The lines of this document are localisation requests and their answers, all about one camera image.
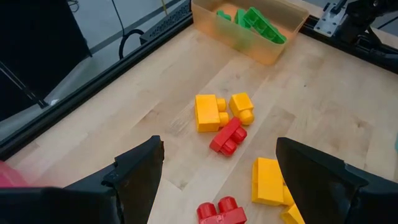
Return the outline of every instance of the gray floor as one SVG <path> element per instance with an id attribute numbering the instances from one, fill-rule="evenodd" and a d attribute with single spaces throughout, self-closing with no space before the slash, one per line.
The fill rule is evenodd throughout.
<path id="1" fill-rule="evenodd" d="M 119 11 L 122 22 L 125 27 L 136 23 L 140 18 L 148 15 L 150 12 L 162 6 L 160 0 L 114 0 L 115 5 Z M 306 0 L 314 5 L 324 7 L 327 0 Z M 81 0 L 79 1 L 79 10 L 74 13 L 75 19 L 80 26 L 80 29 L 87 41 L 89 48 L 98 49 L 98 45 L 103 43 L 109 37 L 121 33 L 121 26 L 115 13 L 111 0 Z M 178 4 L 168 9 L 171 12 Z M 148 30 L 162 18 L 165 13 L 161 12 L 159 15 L 153 17 L 151 20 L 143 23 L 138 27 L 143 31 Z M 388 14 L 377 18 L 373 27 L 385 23 L 389 19 L 398 16 L 397 13 Z M 388 26 L 385 26 L 383 31 L 398 35 L 398 21 L 395 21 Z M 56 104 L 77 88 L 84 85 L 86 82 L 99 75 L 101 72 L 109 68 L 111 65 L 119 60 L 118 49 L 121 38 L 116 39 L 106 47 L 93 54 L 92 58 L 87 58 L 79 63 L 75 69 L 46 97 L 46 102 L 51 105 Z M 125 55 L 132 52 L 140 46 L 139 39 L 131 36 L 126 42 L 124 49 Z M 0 141 L 6 138 L 14 131 L 27 124 L 33 118 L 41 114 L 44 110 L 38 106 L 33 106 L 20 112 L 4 121 L 0 122 Z"/>

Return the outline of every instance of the plastic bin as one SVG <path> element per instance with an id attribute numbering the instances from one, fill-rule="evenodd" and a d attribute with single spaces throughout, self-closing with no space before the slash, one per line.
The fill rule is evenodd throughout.
<path id="1" fill-rule="evenodd" d="M 263 38 L 253 28 L 245 29 L 234 23 L 238 9 L 258 9 L 286 37 L 283 44 Z M 223 10 L 232 21 L 216 15 Z M 265 65 L 276 62 L 285 47 L 309 16 L 301 7 L 283 0 L 192 0 L 193 25 L 210 37 L 248 55 Z"/>

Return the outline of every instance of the metal bracket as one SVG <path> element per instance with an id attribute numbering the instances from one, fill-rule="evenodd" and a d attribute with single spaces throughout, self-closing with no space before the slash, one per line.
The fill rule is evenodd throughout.
<path id="1" fill-rule="evenodd" d="M 327 37 L 331 37 L 335 34 L 338 26 L 341 24 L 341 21 L 344 18 L 346 13 L 346 6 L 341 7 L 339 13 L 332 13 L 332 9 L 336 6 L 336 3 L 327 4 L 324 8 L 324 12 L 322 17 L 319 19 L 317 24 L 314 27 L 314 31 L 325 35 Z"/>

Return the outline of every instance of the wood grain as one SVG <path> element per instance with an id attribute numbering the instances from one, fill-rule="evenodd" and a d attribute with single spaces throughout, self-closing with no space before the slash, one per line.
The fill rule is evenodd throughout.
<path id="1" fill-rule="evenodd" d="M 299 0 L 319 16 L 322 10 Z M 387 44 L 398 39 L 376 31 Z M 245 91 L 256 119 L 230 158 L 208 148 L 216 133 L 197 133 L 198 93 L 230 98 Z M 279 136 L 300 141 L 398 181 L 398 75 L 299 34 L 273 67 L 192 26 L 174 37 L 7 163 L 32 185 L 63 187 L 159 134 L 164 172 L 149 223 L 196 223 L 206 201 L 232 195 L 248 223 L 282 223 L 282 208 L 251 203 L 255 158 L 275 158 Z"/>

